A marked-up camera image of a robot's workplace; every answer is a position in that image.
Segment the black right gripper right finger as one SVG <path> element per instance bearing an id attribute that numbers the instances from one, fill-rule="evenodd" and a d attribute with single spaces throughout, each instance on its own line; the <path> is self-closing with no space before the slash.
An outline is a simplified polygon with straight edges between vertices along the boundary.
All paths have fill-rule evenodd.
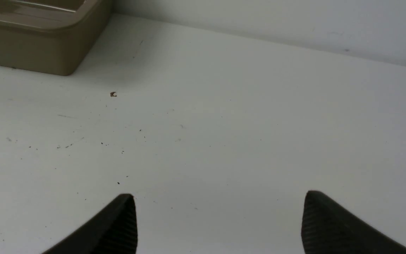
<path id="1" fill-rule="evenodd" d="M 306 254 L 406 254 L 405 246 L 318 190 L 306 193 L 301 240 Z"/>

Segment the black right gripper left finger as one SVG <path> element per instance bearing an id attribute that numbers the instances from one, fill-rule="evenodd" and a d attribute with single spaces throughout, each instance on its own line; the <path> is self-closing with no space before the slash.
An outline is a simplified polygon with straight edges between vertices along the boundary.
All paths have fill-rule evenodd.
<path id="1" fill-rule="evenodd" d="M 138 232 L 134 197 L 120 194 L 45 254 L 135 254 Z"/>

